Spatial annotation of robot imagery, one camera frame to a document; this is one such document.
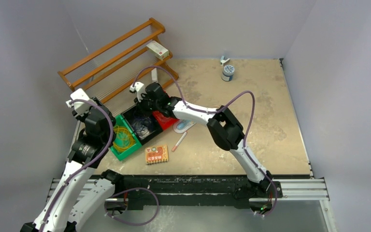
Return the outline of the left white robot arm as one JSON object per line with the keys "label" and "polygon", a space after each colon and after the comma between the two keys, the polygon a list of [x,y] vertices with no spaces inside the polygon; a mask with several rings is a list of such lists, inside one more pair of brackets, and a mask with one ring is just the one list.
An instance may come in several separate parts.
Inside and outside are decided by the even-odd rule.
{"label": "left white robot arm", "polygon": [[69,216],[87,180],[97,169],[116,137],[116,120],[97,98],[70,100],[73,115],[85,128],[72,144],[59,185],[33,222],[21,227],[22,232],[63,232],[74,225]]}

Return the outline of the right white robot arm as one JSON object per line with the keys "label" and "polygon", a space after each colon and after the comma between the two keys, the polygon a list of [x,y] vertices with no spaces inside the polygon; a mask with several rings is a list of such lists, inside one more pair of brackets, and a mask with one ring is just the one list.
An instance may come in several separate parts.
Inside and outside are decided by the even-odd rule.
{"label": "right white robot arm", "polygon": [[214,143],[222,150],[230,152],[242,166],[256,196],[272,195],[278,198],[282,195],[272,174],[248,146],[248,131],[243,129],[227,105],[217,109],[195,105],[187,102],[183,96],[169,96],[158,83],[145,86],[142,82],[135,82],[129,90],[137,95],[134,102],[145,114],[158,111],[165,117],[190,120],[206,126]]}

